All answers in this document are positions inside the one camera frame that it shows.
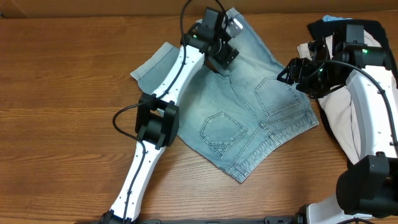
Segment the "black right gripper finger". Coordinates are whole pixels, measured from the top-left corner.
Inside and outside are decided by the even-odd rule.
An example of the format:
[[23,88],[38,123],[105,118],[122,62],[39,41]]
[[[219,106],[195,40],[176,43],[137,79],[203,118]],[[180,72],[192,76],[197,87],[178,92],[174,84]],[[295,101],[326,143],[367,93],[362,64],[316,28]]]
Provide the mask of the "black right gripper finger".
[[297,75],[299,74],[299,60],[297,58],[293,58],[288,65],[281,71],[277,80],[289,85],[293,85],[297,82]]
[[310,52],[310,58],[313,61],[328,60],[330,58],[326,40],[313,40],[308,43],[308,49]]

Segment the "light blue denim shorts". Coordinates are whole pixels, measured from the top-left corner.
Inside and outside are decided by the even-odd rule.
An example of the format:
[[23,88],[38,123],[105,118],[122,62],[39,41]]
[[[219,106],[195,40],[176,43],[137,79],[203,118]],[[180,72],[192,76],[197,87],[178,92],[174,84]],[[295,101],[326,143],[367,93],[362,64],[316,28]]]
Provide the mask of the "light blue denim shorts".
[[243,15],[227,15],[243,26],[230,44],[231,65],[203,66],[180,100],[178,135],[238,182],[275,149],[318,124],[308,97],[278,81],[282,65]]

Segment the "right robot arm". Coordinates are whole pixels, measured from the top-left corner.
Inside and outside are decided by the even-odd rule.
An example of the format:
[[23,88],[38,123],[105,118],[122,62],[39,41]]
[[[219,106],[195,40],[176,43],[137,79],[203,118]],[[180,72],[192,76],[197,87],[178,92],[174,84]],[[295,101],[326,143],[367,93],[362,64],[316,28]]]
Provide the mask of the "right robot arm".
[[397,215],[396,63],[388,47],[365,42],[366,21],[322,22],[311,58],[293,58],[277,79],[313,99],[346,88],[359,127],[359,161],[342,173],[331,197],[303,206],[294,223],[370,223]]

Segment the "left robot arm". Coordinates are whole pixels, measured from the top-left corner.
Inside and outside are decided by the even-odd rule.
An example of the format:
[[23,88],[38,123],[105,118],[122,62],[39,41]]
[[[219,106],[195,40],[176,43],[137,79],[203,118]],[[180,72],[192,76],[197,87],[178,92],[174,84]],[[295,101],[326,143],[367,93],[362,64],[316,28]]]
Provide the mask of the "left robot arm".
[[208,56],[229,65],[238,51],[229,45],[228,26],[233,24],[224,9],[206,8],[204,18],[181,33],[178,57],[164,81],[151,93],[143,93],[137,108],[136,150],[117,199],[100,223],[135,223],[156,163],[172,145],[179,128],[178,103],[188,84]]

